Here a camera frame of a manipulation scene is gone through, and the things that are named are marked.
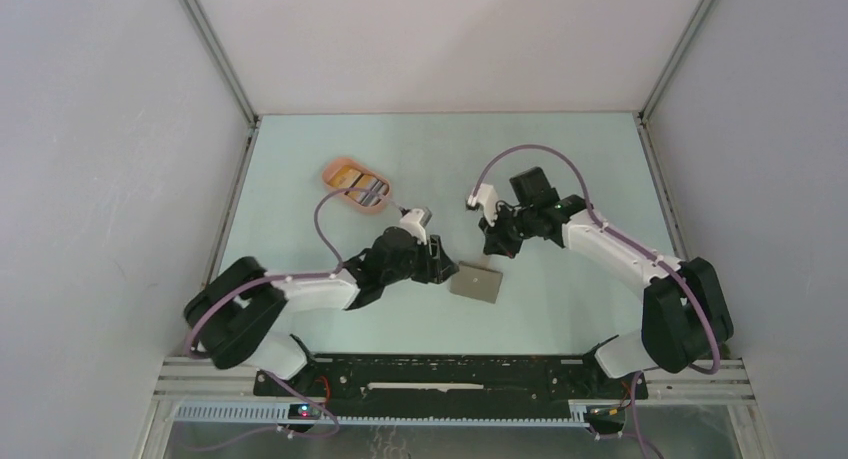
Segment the grey card holder wallet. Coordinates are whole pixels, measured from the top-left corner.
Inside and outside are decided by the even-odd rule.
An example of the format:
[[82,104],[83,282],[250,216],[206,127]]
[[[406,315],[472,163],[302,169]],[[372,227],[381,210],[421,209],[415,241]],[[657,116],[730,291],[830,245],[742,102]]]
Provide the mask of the grey card holder wallet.
[[449,292],[453,295],[495,304],[503,281],[503,273],[487,262],[461,261],[450,278]]

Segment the pink oval tray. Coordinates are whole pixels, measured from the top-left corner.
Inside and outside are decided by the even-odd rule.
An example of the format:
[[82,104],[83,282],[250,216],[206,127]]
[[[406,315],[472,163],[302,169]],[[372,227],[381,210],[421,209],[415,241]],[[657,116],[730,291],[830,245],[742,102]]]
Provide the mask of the pink oval tray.
[[377,214],[388,205],[392,187],[380,173],[349,157],[337,157],[321,173],[325,188],[344,189],[339,197],[358,212]]

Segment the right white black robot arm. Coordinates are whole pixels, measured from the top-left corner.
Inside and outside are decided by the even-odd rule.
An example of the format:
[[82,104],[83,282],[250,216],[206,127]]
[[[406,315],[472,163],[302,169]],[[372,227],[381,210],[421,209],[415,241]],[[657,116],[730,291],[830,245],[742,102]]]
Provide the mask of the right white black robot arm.
[[641,301],[641,326],[596,345],[581,371],[585,390],[606,397],[622,377],[659,368],[678,373],[718,353],[734,334],[714,266],[696,257],[663,256],[611,226],[580,195],[562,197],[539,167],[510,180],[518,201],[502,201],[479,183],[466,205],[479,210],[487,255],[516,256],[529,239],[541,238],[600,265]]

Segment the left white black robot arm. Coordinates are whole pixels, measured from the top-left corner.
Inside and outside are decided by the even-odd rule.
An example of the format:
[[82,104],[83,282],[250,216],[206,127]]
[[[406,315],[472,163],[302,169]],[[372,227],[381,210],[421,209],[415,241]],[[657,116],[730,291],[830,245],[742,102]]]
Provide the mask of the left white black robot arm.
[[398,282],[442,284],[458,270],[439,236],[419,240],[398,226],[335,272],[271,274],[245,256],[185,306],[186,352],[219,370],[243,364],[264,370],[290,394],[304,395],[316,382],[315,361],[303,340],[284,329],[284,314],[361,309]]

